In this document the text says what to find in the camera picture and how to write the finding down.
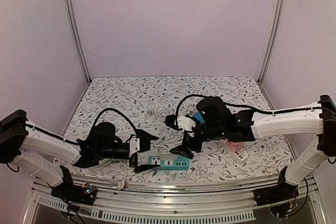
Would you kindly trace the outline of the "teal power strip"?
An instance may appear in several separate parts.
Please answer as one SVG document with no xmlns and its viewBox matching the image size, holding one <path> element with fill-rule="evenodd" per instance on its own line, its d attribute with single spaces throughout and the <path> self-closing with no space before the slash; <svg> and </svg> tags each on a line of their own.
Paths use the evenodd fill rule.
<svg viewBox="0 0 336 224">
<path fill-rule="evenodd" d="M 149 165 L 159 165 L 156 170 L 168 171 L 186 171 L 189 170 L 189 159 L 183 156 L 177 156 L 171 159 L 163 159 L 160 156 L 149 156 L 147 163 Z"/>
</svg>

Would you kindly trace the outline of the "blue plug adapter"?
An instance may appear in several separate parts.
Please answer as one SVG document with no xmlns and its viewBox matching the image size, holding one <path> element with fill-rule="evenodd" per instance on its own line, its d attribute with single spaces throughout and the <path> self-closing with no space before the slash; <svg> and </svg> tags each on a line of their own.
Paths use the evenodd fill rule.
<svg viewBox="0 0 336 224">
<path fill-rule="evenodd" d="M 200 124 L 204 124 L 205 123 L 202 115 L 199 112 L 196 112 L 195 115 L 194 115 L 194 117 L 200 122 Z"/>
</svg>

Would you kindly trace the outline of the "light pink cube socket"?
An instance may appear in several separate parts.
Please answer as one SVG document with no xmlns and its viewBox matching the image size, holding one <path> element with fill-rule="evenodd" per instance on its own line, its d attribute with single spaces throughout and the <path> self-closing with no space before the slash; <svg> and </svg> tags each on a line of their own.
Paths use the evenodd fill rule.
<svg viewBox="0 0 336 224">
<path fill-rule="evenodd" d="M 226 147 L 228 147 L 233 153 L 239 152 L 243 147 L 243 142 L 230 142 L 229 140 L 225 143 Z"/>
</svg>

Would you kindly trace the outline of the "white power strip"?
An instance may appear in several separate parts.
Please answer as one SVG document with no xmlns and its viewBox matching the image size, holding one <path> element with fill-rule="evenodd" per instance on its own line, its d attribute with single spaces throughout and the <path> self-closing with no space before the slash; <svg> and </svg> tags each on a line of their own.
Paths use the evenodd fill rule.
<svg viewBox="0 0 336 224">
<path fill-rule="evenodd" d="M 249 154 L 244 150 L 242 146 L 225 146 L 225 150 L 239 165 L 243 164 L 249 157 Z"/>
</svg>

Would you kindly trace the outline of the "white plug adapter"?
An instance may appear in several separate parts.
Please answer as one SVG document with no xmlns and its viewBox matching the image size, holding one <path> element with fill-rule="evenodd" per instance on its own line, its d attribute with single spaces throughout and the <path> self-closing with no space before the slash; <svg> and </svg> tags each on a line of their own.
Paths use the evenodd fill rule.
<svg viewBox="0 0 336 224">
<path fill-rule="evenodd" d="M 161 160 L 177 160 L 178 156 L 174 154 L 161 154 L 160 155 Z"/>
</svg>

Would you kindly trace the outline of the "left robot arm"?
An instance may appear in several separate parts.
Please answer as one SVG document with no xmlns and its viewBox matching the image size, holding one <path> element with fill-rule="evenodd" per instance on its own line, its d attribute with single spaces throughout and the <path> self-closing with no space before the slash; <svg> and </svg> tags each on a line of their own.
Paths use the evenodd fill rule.
<svg viewBox="0 0 336 224">
<path fill-rule="evenodd" d="M 28 120 L 26 111 L 17 110 L 1 119 L 1 163 L 12 164 L 36 176 L 67 200 L 78 195 L 66 168 L 53 168 L 44 155 L 59 158 L 74 167 L 91 168 L 103 159 L 128 160 L 135 173 L 157 168 L 158 164 L 138 163 L 138 154 L 149 151 L 158 137 L 134 128 L 125 142 L 116 135 L 110 122 L 94 121 L 85 140 L 70 141 L 38 127 Z"/>
</svg>

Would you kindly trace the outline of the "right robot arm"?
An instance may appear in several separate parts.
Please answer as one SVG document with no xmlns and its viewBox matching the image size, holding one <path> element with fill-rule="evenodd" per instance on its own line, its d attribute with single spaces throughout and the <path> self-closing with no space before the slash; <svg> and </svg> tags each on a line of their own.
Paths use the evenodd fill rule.
<svg viewBox="0 0 336 224">
<path fill-rule="evenodd" d="M 203 122 L 178 113 L 166 116 L 166 126 L 184 132 L 182 144 L 171 149 L 172 154 L 192 159 L 208 141 L 252 142 L 276 135 L 314 135 L 299 158 L 280 172 L 278 183 L 271 190 L 276 201 L 284 200 L 307 175 L 335 156 L 335 104 L 328 95 L 321 95 L 317 102 L 283 110 L 263 111 L 240 105 L 237 113 L 231 113 L 231 104 L 220 97 L 201 98 L 196 108 Z"/>
</svg>

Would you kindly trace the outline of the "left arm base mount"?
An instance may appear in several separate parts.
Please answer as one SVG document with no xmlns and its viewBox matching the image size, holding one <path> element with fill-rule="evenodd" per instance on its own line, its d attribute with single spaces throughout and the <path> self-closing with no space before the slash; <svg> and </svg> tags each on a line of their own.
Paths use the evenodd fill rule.
<svg viewBox="0 0 336 224">
<path fill-rule="evenodd" d="M 51 187 L 51 195 L 66 202 L 76 202 L 79 204 L 93 206 L 97 195 L 97 188 L 90 183 L 75 185 L 68 168 L 60 166 L 62 171 L 62 183 Z"/>
</svg>

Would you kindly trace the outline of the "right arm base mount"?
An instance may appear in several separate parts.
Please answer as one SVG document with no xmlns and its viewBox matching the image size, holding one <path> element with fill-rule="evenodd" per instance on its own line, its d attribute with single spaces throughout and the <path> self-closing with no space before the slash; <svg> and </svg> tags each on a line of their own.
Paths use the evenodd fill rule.
<svg viewBox="0 0 336 224">
<path fill-rule="evenodd" d="M 298 186 L 287 183 L 255 189 L 253 194 L 257 206 L 273 204 L 299 196 Z"/>
</svg>

